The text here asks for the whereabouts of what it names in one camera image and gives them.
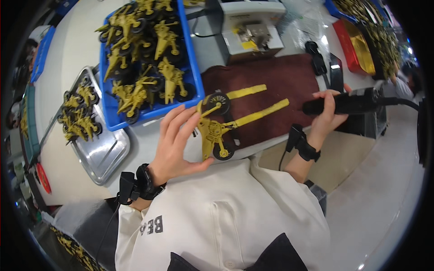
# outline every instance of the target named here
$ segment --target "white sleeve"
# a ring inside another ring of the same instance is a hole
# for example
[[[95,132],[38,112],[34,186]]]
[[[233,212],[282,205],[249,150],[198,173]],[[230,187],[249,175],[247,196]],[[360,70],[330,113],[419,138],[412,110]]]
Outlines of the white sleeve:
[[[407,99],[410,101],[412,101],[414,97],[413,92],[411,91],[407,83],[402,81],[399,77],[396,77],[396,94],[399,98]]]
[[[129,270],[131,255],[140,229],[140,223],[149,208],[142,212],[126,205],[119,208],[118,242],[116,244],[116,270]]]
[[[259,158],[254,157],[250,163],[250,172],[276,201],[280,209],[288,216],[302,212],[310,214],[316,228],[330,235],[329,226],[321,210],[318,199],[303,184],[298,183],[287,172],[269,170],[258,166]]]

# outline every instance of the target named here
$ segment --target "hand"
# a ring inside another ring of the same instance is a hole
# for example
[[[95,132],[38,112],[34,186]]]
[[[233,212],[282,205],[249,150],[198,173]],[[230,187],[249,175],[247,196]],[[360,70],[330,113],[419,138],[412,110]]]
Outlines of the hand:
[[[205,171],[212,164],[212,157],[197,163],[190,163],[183,158],[187,139],[199,123],[200,117],[195,107],[185,109],[185,106],[181,105],[170,110],[161,121],[157,153],[148,166],[154,186],[160,186],[175,177]]]
[[[352,91],[347,84],[344,84],[344,89],[347,92]],[[312,121],[312,128],[307,137],[309,145],[316,148],[316,151],[321,149],[327,135],[348,118],[348,115],[335,114],[335,100],[333,96],[339,94],[341,93],[331,89],[313,93],[313,97],[315,98],[324,98],[324,111]]]

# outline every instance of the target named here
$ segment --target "wrist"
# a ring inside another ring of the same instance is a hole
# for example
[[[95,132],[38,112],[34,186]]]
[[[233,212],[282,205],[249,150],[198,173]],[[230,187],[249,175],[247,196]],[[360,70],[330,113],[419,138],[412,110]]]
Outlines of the wrist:
[[[319,152],[319,150],[322,147],[322,144],[324,143],[325,137],[309,134],[306,140],[310,146],[315,148],[316,152]]]
[[[152,183],[154,186],[161,186],[169,180],[167,177],[165,177],[161,170],[158,169],[154,164],[150,163],[148,165],[149,173],[152,178]]]

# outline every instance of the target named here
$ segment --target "factory workstation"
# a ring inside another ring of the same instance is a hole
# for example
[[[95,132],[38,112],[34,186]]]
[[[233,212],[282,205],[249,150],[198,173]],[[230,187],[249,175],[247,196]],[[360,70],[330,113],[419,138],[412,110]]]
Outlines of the factory workstation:
[[[392,251],[425,108],[386,1],[53,3],[3,121],[16,206],[59,267],[362,270]]]

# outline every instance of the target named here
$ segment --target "blue plastic tray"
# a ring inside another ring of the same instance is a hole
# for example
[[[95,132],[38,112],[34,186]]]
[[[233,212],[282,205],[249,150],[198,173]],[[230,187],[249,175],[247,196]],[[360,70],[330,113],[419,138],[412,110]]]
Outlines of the blue plastic tray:
[[[335,4],[332,2],[332,0],[325,0],[324,6],[328,9],[330,15],[336,17],[336,18],[344,18],[350,21],[351,23],[357,23],[357,19],[354,16],[348,16],[346,14],[343,14],[338,10],[338,8],[335,6]]]
[[[179,106],[180,104],[184,104],[186,108],[193,107],[205,97],[201,74],[197,66],[193,43],[191,42],[190,28],[188,27],[182,1],[178,1],[178,12],[181,21],[182,31],[184,34],[185,47],[187,48],[188,62],[186,64],[183,64],[182,66],[176,66],[176,68],[185,71],[185,74],[183,75],[183,81],[185,83],[190,83],[195,86],[196,96],[192,100],[185,101],[183,103],[180,103],[176,100],[174,100],[173,104],[155,103],[152,110],[150,108],[147,108],[146,110],[140,111],[140,116],[137,122],[164,115],[173,108]],[[107,23],[108,18],[113,13],[107,16],[107,18],[104,20],[104,24]],[[107,129],[113,132],[127,127],[128,123],[125,122],[125,113],[121,113],[119,115],[117,114],[118,102],[116,101],[116,99],[106,93],[106,91],[111,93],[113,86],[112,79],[107,79],[106,82],[103,81],[105,72],[107,71],[107,67],[109,65],[109,62],[106,58],[109,52],[109,49],[105,47],[105,43],[102,43],[99,55],[99,87],[102,93],[102,108],[104,111],[105,123],[107,125]]]
[[[45,37],[41,40],[39,44],[38,52],[36,53],[35,65],[33,66],[32,77],[30,78],[30,83],[36,82],[39,76],[44,71],[45,59],[47,58],[48,48],[50,47],[51,40],[53,39],[54,32],[56,29],[54,26],[50,27]]]

